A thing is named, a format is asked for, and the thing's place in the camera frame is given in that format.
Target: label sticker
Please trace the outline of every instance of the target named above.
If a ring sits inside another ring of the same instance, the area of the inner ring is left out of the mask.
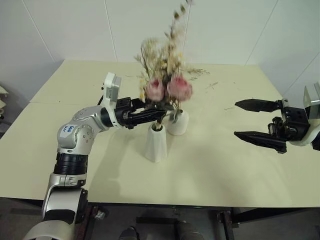
[[[78,125],[74,125],[74,124],[67,124],[67,125],[65,125],[65,126],[62,128],[61,132],[60,132],[60,137],[61,137],[61,138],[66,138],[66,137],[68,137],[68,135],[72,133],[72,131],[74,130],[74,128],[75,128],[76,126],[78,126]]]

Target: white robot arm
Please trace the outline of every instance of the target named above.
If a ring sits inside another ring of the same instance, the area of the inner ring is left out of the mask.
[[[121,78],[108,73],[103,96],[97,106],[79,110],[57,133],[56,164],[50,174],[42,205],[43,221],[35,225],[23,240],[72,240],[74,226],[85,217],[88,204],[86,184],[88,155],[98,133],[110,127],[132,129],[162,118],[166,111],[146,109],[139,99],[118,99]]]

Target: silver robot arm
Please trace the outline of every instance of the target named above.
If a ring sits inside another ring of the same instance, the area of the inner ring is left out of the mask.
[[[304,88],[304,108],[292,107],[287,99],[268,101],[246,99],[235,103],[236,106],[253,112],[273,112],[280,110],[268,124],[268,133],[257,131],[236,131],[234,134],[248,143],[275,149],[278,153],[287,151],[286,142],[295,146],[311,144],[320,151],[320,81]]]
[[[121,78],[108,73],[103,96],[97,106],[78,111],[57,133],[57,155],[42,205],[42,222],[23,240],[72,240],[75,224],[81,223],[88,205],[86,184],[88,155],[98,133],[110,127],[133,129],[142,123],[163,118],[165,110],[146,108],[130,97],[118,99]]]

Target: white vase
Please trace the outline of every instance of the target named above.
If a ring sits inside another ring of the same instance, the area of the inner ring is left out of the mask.
[[[144,156],[151,162],[158,163],[167,157],[166,128],[162,125],[162,129],[156,131],[153,130],[153,125],[154,123],[150,125],[148,130]]]
[[[180,136],[187,131],[188,122],[189,122],[189,114],[186,111],[182,111],[182,113],[179,114],[176,121],[173,119],[173,117],[170,116],[170,119],[168,121],[167,131],[171,135]]]

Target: table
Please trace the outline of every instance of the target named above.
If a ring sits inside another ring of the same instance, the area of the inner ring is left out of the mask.
[[[239,100],[278,100],[254,65],[197,65],[187,132],[167,134],[168,157],[143,156],[149,124],[98,134],[88,161],[90,202],[228,207],[318,207],[319,152],[288,143],[287,153],[241,141],[234,131],[267,132],[279,112],[249,112]],[[0,139],[0,196],[44,198],[56,162],[57,131],[97,104],[107,72],[122,78],[120,97],[137,97],[135,63],[66,60]]]

